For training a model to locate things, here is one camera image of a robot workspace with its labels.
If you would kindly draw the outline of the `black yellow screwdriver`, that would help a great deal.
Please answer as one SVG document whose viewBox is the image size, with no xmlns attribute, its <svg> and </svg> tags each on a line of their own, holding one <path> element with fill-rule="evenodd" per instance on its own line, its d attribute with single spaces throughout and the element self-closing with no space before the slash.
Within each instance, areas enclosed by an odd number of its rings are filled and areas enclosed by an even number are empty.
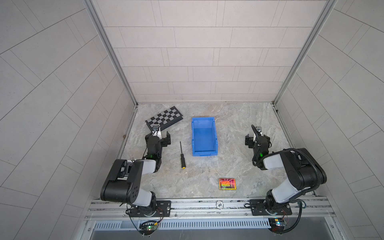
<svg viewBox="0 0 384 240">
<path fill-rule="evenodd" d="M 185 157 L 184 157 L 184 154 L 183 154 L 183 149 L 182 149 L 182 143 L 180 142 L 180 148 L 181 148 L 181 166 L 182 166 L 182 169 L 185 169 L 186 168 L 186 162 L 185 162 Z"/>
</svg>

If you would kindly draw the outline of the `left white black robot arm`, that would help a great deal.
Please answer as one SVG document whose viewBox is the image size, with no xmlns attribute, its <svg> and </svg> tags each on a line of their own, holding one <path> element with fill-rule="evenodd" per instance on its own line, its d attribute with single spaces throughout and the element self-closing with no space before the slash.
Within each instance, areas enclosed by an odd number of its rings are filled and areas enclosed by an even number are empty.
<svg viewBox="0 0 384 240">
<path fill-rule="evenodd" d="M 161 126 L 155 125 L 145 136 L 145 155 L 139 160 L 114 161 L 101 188 L 102 201 L 126 204 L 133 207 L 135 214 L 152 216 L 158 213 L 154 192 L 141 188 L 142 176 L 158 172 L 162 164 L 162 151 L 171 144 L 171 135 L 162 137 Z"/>
</svg>

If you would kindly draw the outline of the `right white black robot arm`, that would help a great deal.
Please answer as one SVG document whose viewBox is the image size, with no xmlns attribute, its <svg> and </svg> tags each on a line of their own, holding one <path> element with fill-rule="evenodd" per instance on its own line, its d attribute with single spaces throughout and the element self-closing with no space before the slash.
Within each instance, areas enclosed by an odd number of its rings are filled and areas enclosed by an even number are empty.
<svg viewBox="0 0 384 240">
<path fill-rule="evenodd" d="M 269 190 L 264 200 L 250 200 L 245 208 L 250 209 L 253 216 L 290 215 L 290 204 L 297 203 L 299 197 L 325 184 L 326 173 L 305 148 L 270 153 L 270 137 L 263 135 L 260 127 L 251 127 L 254 136 L 246 135 L 245 145 L 253 150 L 253 166 L 262 171 L 284 169 L 287 178 L 278 187 Z"/>
</svg>

